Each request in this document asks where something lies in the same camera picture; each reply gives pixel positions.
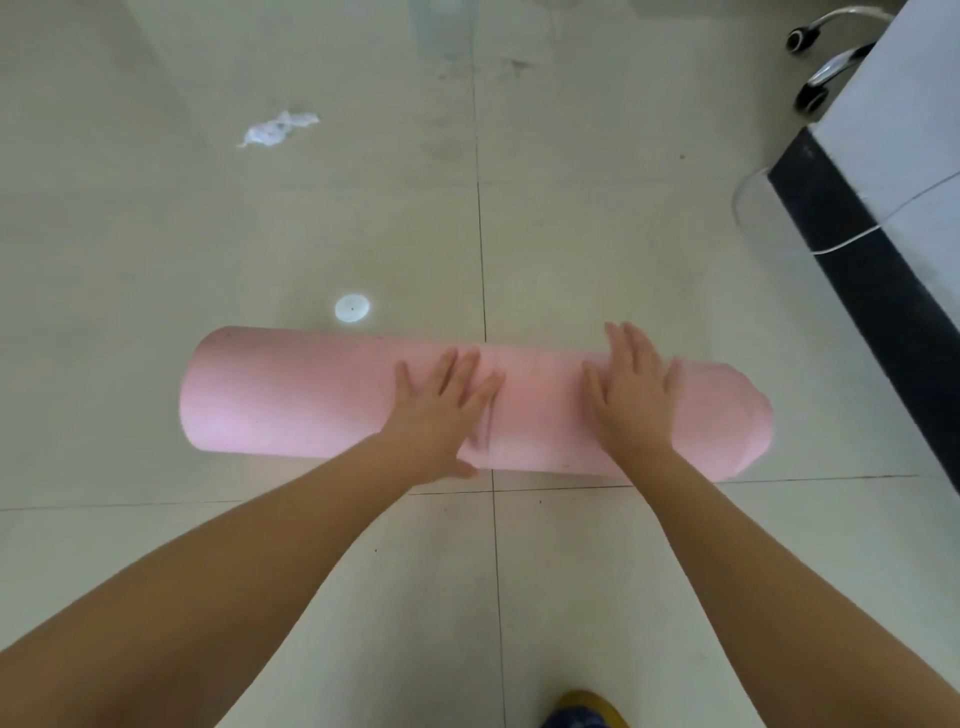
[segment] floor stain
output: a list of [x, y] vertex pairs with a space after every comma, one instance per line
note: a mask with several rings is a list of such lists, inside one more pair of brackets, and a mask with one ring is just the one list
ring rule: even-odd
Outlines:
[[505, 72], [500, 76], [501, 79], [510, 78], [511, 72], [513, 72], [514, 78], [518, 79], [523, 75], [524, 71], [529, 71], [531, 68], [536, 68], [535, 65], [528, 61], [518, 61], [517, 59], [503, 59], [501, 63], [506, 69]]

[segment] caster wheel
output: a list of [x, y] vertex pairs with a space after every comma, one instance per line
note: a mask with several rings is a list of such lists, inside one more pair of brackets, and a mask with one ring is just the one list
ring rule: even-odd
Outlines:
[[804, 84], [793, 100], [793, 108], [809, 116], [824, 104], [829, 94], [826, 86]]
[[819, 28], [794, 28], [786, 37], [786, 52], [799, 56], [820, 37]]

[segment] floor tile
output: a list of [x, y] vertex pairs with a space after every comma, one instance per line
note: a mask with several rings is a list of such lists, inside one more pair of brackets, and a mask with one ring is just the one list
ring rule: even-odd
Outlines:
[[[0, 644], [225, 510], [0, 512]], [[226, 726], [503, 719], [489, 494], [409, 496], [353, 545]]]
[[721, 489], [960, 688], [960, 497], [947, 481], [868, 478]]
[[920, 431], [762, 177], [733, 202], [744, 245], [703, 281], [710, 357], [767, 394], [774, 444], [738, 480], [940, 472]]
[[492, 501], [459, 494], [381, 517], [223, 725], [502, 721]]
[[0, 511], [0, 645], [233, 503]]
[[802, 59], [783, 43], [826, 5], [481, 4], [474, 50], [481, 180], [750, 172], [804, 123], [793, 97], [835, 40]]
[[483, 340], [475, 189], [34, 196], [0, 210], [0, 507], [245, 498], [309, 468], [187, 445], [180, 378], [214, 328], [343, 327], [333, 306], [360, 291], [372, 312], [350, 330]]
[[[664, 355], [720, 361], [770, 398], [771, 450], [737, 480], [939, 470], [775, 196], [750, 180], [486, 184], [492, 342], [602, 351], [632, 320]], [[497, 473], [503, 490], [609, 480]]]
[[[960, 499], [942, 481], [724, 491], [960, 685]], [[632, 725], [761, 725], [652, 512], [632, 488], [496, 494], [507, 725], [589, 688]]]
[[508, 728], [576, 688], [644, 728], [762, 725], [636, 490], [495, 497]]
[[[469, 12], [435, 3], [128, 3], [230, 179], [256, 190], [475, 181]], [[281, 111], [320, 124], [237, 149]]]
[[0, 47], [0, 195], [203, 189], [216, 176], [203, 130], [124, 3], [12, 0]]

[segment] right hand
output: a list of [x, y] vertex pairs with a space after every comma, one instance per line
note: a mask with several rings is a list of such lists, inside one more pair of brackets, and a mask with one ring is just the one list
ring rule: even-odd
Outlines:
[[597, 441], [614, 460], [636, 450], [671, 450], [681, 388], [679, 359], [664, 367], [650, 339], [633, 324], [606, 323], [610, 366], [604, 376], [584, 362], [587, 414]]

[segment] white tissue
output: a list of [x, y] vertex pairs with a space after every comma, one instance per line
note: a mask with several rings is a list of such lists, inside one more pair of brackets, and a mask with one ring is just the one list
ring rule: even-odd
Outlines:
[[319, 122], [320, 117], [315, 113], [290, 113], [290, 111], [285, 111], [276, 119], [265, 121], [263, 124], [257, 124], [255, 127], [247, 129], [247, 135], [243, 137], [243, 144], [237, 144], [237, 146], [246, 147], [248, 144], [262, 144], [265, 147], [272, 147], [287, 138], [287, 134], [294, 127], [308, 127]]

